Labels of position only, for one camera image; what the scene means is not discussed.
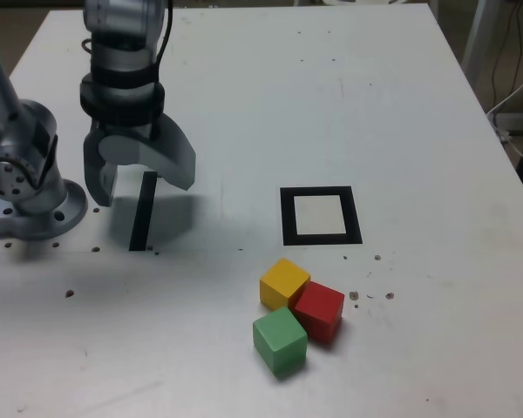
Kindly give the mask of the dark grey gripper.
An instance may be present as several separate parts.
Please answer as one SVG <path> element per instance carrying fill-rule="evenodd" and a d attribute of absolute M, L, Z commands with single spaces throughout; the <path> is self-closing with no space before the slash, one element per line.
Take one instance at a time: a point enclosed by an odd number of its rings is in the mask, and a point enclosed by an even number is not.
<path fill-rule="evenodd" d="M 112 205 L 117 165 L 146 166 L 185 191 L 195 181 L 195 151 L 167 115 L 155 123 L 135 126 L 93 121 L 83 149 L 85 184 L 99 206 Z"/>

